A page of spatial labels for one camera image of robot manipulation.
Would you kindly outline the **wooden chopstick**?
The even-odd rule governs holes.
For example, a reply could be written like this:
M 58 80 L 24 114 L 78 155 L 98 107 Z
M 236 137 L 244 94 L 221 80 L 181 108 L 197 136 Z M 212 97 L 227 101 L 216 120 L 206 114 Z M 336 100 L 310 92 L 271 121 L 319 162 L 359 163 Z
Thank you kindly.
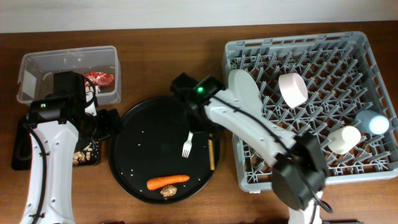
M 210 170 L 215 170 L 214 145 L 213 145 L 212 134 L 210 134 L 208 138 L 208 152 L 209 152 Z

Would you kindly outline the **white plastic fork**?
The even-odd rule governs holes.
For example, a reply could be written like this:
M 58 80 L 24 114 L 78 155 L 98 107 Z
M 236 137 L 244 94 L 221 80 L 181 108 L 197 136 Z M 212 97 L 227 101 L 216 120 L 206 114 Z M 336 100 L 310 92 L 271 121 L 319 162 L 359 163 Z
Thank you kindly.
M 183 144 L 183 149 L 182 149 L 182 157 L 188 158 L 191 148 L 192 148 L 192 138 L 193 138 L 193 133 L 191 131 L 188 132 L 188 138 Z

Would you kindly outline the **red snack wrapper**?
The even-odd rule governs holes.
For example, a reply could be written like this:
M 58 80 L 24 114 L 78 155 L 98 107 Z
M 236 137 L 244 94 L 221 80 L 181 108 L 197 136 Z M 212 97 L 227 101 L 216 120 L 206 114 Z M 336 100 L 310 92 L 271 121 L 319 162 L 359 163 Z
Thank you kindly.
M 114 83 L 114 75 L 105 72 L 90 72 L 86 73 L 84 77 L 98 87 L 110 86 Z

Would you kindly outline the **grey plate with food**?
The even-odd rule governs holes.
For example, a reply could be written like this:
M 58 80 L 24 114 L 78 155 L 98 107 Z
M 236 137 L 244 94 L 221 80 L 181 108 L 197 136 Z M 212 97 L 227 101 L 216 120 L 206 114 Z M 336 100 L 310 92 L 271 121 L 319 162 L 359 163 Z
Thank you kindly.
M 262 101 L 259 89 L 252 76 L 245 70 L 234 69 L 228 76 L 228 88 L 245 107 L 253 113 L 262 114 Z

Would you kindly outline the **orange carrot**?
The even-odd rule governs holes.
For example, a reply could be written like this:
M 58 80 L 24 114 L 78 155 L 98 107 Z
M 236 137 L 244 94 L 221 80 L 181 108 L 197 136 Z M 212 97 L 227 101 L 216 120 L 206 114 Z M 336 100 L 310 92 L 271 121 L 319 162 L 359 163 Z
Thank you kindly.
M 147 181 L 148 190 L 156 190 L 166 185 L 186 182 L 190 179 L 188 175 L 171 175 L 165 177 L 156 177 Z

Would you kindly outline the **brown ginger piece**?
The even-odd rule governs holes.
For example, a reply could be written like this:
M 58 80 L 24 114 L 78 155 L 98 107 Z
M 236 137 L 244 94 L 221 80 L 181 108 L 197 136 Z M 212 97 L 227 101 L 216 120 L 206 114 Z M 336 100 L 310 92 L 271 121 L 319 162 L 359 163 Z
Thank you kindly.
M 166 185 L 161 191 L 161 195 L 163 196 L 163 198 L 169 198 L 169 197 L 173 197 L 178 191 L 178 188 L 176 188 L 176 186 L 173 185 Z

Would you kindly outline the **pale pink bowl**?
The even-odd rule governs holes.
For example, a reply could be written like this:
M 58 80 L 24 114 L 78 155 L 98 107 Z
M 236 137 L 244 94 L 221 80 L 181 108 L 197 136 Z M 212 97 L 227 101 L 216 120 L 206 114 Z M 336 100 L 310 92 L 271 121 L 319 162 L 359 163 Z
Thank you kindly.
M 296 108 L 308 100 L 307 87 L 298 73 L 281 75 L 278 82 L 282 97 L 290 108 Z

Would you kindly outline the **white paper cup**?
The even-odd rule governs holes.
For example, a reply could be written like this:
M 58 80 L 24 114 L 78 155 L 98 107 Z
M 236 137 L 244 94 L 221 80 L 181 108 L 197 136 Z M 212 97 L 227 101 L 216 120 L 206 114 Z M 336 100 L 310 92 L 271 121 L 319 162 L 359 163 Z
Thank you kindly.
M 346 154 L 361 140 L 361 133 L 354 126 L 345 126 L 332 131 L 327 139 L 329 149 L 336 154 Z

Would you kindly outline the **light blue plastic cup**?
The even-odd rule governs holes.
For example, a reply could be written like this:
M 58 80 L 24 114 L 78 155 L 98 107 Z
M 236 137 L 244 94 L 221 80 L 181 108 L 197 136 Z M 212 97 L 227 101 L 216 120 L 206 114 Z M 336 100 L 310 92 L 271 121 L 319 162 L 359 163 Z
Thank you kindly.
M 389 120 L 372 110 L 362 110 L 355 116 L 360 121 L 357 128 L 362 133 L 384 134 L 389 129 Z

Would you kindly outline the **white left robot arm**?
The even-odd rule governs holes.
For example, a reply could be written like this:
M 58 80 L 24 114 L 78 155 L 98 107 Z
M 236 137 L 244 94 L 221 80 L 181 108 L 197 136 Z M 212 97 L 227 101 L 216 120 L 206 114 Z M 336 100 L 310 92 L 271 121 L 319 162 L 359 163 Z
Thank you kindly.
M 22 223 L 74 223 L 72 169 L 81 139 L 102 140 L 122 128 L 116 109 L 89 109 L 85 99 L 58 96 L 33 101 L 24 124 L 32 162 Z

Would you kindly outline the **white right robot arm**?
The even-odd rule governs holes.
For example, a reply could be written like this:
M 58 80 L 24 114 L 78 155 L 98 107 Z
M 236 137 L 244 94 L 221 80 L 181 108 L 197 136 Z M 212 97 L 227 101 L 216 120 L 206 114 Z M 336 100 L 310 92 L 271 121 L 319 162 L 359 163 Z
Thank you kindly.
M 180 91 L 195 130 L 222 126 L 263 158 L 272 169 L 273 192 L 289 208 L 289 223 L 321 223 L 321 210 L 332 213 L 322 200 L 329 171 L 314 135 L 297 135 L 250 111 L 213 77 L 188 77 Z

